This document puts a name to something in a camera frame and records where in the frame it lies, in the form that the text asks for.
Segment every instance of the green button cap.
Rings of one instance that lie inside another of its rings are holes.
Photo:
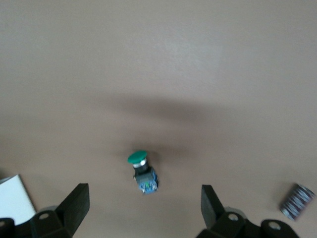
[[[129,156],[128,162],[131,164],[138,164],[147,156],[147,152],[144,150],[137,151]]]

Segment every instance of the black cylinder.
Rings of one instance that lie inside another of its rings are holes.
[[[139,166],[139,167],[134,167],[134,166],[133,166],[133,168],[134,168],[135,173],[138,174],[138,175],[140,175],[140,174],[145,173],[145,172],[148,170],[148,168],[149,168],[149,163],[148,163],[148,161],[146,160],[146,162],[145,162],[144,165]]]

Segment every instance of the screw hole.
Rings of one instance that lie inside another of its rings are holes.
[[[39,219],[40,220],[44,220],[46,219],[47,217],[49,217],[50,215],[48,213],[43,213],[42,215],[39,216]]]
[[[239,220],[238,216],[236,214],[233,214],[233,213],[229,214],[228,218],[234,222]]]
[[[273,230],[280,230],[281,229],[281,226],[276,223],[276,222],[269,222],[269,227],[271,227]]]

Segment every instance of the cylindrical component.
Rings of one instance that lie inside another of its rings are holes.
[[[147,152],[143,150],[137,151],[129,156],[128,162],[133,164],[135,173],[142,174],[148,170],[149,163],[146,156]]]
[[[280,205],[281,212],[289,219],[295,221],[315,198],[315,194],[308,188],[295,184]]]

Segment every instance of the white box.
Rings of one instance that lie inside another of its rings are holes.
[[[35,213],[19,175],[0,180],[0,218],[12,218],[19,225]]]

